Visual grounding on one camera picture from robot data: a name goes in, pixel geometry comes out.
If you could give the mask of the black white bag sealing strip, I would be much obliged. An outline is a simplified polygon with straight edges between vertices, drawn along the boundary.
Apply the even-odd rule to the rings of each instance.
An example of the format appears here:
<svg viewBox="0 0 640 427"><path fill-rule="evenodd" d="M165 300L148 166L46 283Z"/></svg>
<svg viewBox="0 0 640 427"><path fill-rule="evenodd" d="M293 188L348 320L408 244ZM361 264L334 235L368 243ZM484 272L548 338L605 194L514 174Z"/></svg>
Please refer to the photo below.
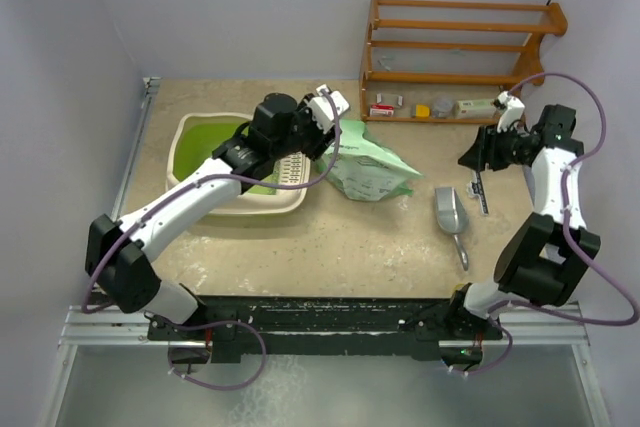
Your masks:
<svg viewBox="0 0 640 427"><path fill-rule="evenodd" d="M478 200L482 215L488 216L489 206L480 172L472 172L472 178L467 186L467 192L471 198L476 198Z"/></svg>

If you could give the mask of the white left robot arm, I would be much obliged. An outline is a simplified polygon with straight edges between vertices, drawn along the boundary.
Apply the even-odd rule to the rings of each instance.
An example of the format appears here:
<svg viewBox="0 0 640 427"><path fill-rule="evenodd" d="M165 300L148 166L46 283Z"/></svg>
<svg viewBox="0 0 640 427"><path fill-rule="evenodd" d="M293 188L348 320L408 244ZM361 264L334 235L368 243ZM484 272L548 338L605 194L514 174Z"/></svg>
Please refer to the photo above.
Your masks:
<svg viewBox="0 0 640 427"><path fill-rule="evenodd" d="M302 100L282 93L265 96L251 120L241 124L184 181L117 220L103 214L89 227L85 270L110 305L124 313L164 318L184 339L202 334L203 302L187 287L163 280L153 267L159 255L205 215L266 186L281 159L301 153L311 161L338 150L340 119L350 106L326 86Z"/></svg>

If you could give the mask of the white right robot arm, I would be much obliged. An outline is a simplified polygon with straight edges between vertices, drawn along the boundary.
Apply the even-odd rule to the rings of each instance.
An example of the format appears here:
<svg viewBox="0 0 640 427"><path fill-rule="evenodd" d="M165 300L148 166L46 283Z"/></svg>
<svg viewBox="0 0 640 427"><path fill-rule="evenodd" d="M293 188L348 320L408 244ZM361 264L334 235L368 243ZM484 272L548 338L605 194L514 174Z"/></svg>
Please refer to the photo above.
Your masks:
<svg viewBox="0 0 640 427"><path fill-rule="evenodd" d="M535 307L564 305L586 273L587 264L570 247L575 242L589 258L601 247L580 212L577 172L569 175L569 198L562 198L561 177L581 156L574 139L576 113L563 105L544 107L531 128L521 126L523 103L508 95L495 101L498 120L482 126L459 165L476 172L528 166L534 179L533 211L500 254L485 282L455 291L445 313L446 330L456 338L483 332L496 304L526 301Z"/></svg>

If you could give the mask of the green cat litter bag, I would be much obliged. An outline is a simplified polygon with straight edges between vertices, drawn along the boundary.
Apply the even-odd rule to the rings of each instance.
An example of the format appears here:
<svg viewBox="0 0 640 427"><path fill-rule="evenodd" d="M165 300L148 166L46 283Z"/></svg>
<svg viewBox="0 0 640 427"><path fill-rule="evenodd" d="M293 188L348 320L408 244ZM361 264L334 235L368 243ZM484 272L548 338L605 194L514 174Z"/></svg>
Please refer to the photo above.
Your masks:
<svg viewBox="0 0 640 427"><path fill-rule="evenodd" d="M338 157L326 179L347 198L377 202L412 195L410 181L423 175L378 142L364 122L340 121Z"/></svg>

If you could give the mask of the silver metal scoop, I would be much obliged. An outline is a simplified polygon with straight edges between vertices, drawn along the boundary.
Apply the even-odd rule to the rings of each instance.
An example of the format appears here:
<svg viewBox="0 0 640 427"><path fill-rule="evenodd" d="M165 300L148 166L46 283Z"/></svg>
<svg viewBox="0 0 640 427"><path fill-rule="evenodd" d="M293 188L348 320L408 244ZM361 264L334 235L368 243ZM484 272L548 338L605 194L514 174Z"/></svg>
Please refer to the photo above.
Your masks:
<svg viewBox="0 0 640 427"><path fill-rule="evenodd" d="M470 263L461 234L469 225L469 217L453 187L437 187L435 189L436 220L443 232L452 236L459 260L464 272L469 271Z"/></svg>

